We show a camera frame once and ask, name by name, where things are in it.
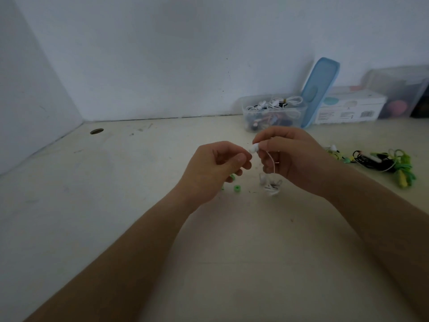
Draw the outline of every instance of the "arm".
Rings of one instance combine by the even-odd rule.
[[[429,319],[429,216],[382,185],[338,162],[304,130],[271,127],[259,133],[264,171],[324,197],[373,251],[415,308]]]
[[[230,142],[200,146],[174,189],[25,321],[136,320],[188,216],[250,159]]]

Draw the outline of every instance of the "hand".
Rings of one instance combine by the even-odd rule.
[[[275,172],[287,178],[299,188],[326,197],[338,170],[345,165],[335,160],[303,129],[293,127],[269,127],[258,133],[253,143],[259,142],[258,155],[265,173],[273,173],[274,167],[266,151],[274,159]]]
[[[231,183],[231,174],[240,176],[241,168],[250,169],[251,158],[244,148],[228,141],[199,146],[174,191],[196,209],[213,199],[224,182]]]

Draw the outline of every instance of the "clear plastic box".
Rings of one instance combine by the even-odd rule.
[[[303,101],[297,106],[289,104],[286,108],[267,108],[262,110],[246,109],[249,106],[258,105],[259,102],[271,101],[273,98],[289,98],[293,94],[280,93],[272,95],[247,96],[239,99],[243,110],[244,128],[247,131],[257,132],[270,127],[280,125],[286,127],[301,127],[307,104]]]
[[[409,117],[429,85],[429,66],[371,70],[365,86],[387,96],[379,119]]]

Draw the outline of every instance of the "white desk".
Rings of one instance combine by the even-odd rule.
[[[404,149],[418,178],[411,189],[357,169],[429,212],[429,120],[308,132],[347,154]],[[21,321],[93,261],[173,187],[197,146],[247,148],[253,136],[241,116],[84,124],[3,175],[0,320]],[[416,321],[329,203],[288,182],[268,197],[252,163],[236,180],[240,194],[226,185],[187,221],[143,321]]]

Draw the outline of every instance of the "blue plastic lid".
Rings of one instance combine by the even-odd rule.
[[[326,57],[320,58],[314,66],[301,93],[301,97],[308,106],[301,124],[303,129],[313,122],[320,104],[334,84],[339,71],[340,63]]]

